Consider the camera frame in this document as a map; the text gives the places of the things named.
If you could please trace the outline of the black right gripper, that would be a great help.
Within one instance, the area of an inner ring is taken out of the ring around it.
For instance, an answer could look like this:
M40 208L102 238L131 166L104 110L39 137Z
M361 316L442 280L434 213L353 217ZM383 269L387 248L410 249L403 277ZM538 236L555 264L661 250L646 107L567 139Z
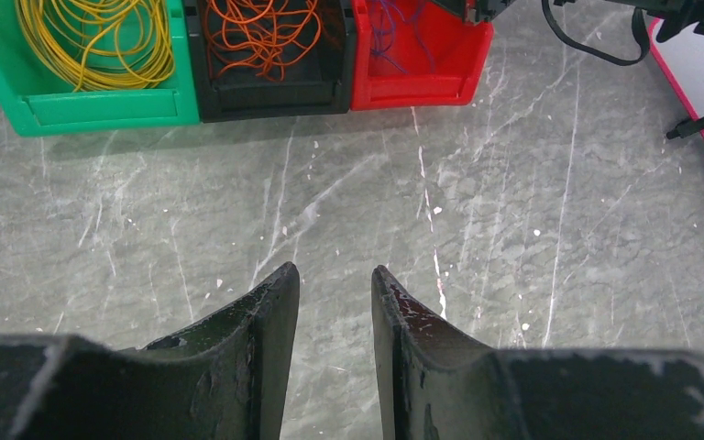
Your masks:
M466 25L489 23L514 0L431 0L447 13L458 17Z

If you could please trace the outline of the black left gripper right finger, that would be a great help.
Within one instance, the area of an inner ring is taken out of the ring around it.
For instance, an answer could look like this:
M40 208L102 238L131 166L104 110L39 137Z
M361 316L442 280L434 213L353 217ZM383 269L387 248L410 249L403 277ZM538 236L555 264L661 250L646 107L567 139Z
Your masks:
M371 278L387 439L704 439L704 355L640 348L494 348Z

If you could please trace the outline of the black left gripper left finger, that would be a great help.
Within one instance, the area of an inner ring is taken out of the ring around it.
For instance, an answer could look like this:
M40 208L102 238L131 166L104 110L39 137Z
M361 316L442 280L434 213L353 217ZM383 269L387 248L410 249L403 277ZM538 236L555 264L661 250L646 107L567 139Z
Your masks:
M0 439L276 439L299 301L285 263L140 349L0 335Z

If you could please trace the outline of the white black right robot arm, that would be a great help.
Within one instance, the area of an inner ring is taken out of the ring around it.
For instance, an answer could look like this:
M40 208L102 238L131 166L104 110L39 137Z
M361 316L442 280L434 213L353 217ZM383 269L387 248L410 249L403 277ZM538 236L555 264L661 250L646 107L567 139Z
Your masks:
M693 27L694 32L704 36L704 0L612 0L614 4L632 8L631 32L640 54L626 60L572 39L557 23L552 8L564 6L565 1L541 0L540 7L546 24L566 46L587 53L611 64L627 67L642 61L651 50L651 41L646 34L645 17L655 17L661 27L655 40L664 43L678 35L683 29ZM434 4L447 13L458 17L465 25L476 26L489 23L511 6L510 0L436 0Z

